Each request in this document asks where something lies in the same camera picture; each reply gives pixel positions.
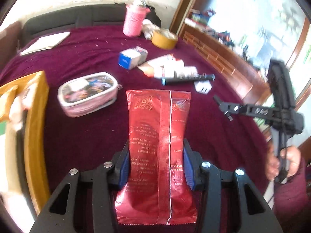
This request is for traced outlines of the person right hand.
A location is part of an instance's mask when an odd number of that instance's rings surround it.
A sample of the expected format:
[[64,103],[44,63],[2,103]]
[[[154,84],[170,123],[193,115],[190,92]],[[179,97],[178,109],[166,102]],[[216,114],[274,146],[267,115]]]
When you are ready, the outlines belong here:
[[[287,177],[290,178],[294,176],[298,172],[301,162],[301,151],[295,146],[290,146],[287,147],[287,149],[282,149],[280,155],[282,158],[286,156],[286,159],[289,160],[289,170]],[[265,174],[269,181],[273,181],[278,176],[279,165],[280,162],[278,158],[274,155],[273,144],[271,141],[269,141],[265,165]]]

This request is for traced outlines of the maroon sleeve forearm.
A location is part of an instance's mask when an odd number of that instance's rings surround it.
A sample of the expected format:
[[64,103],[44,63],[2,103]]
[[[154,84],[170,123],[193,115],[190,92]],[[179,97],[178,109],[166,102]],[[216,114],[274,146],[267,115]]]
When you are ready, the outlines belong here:
[[305,161],[286,184],[276,185],[273,211],[283,232],[310,232],[310,199],[306,190]]

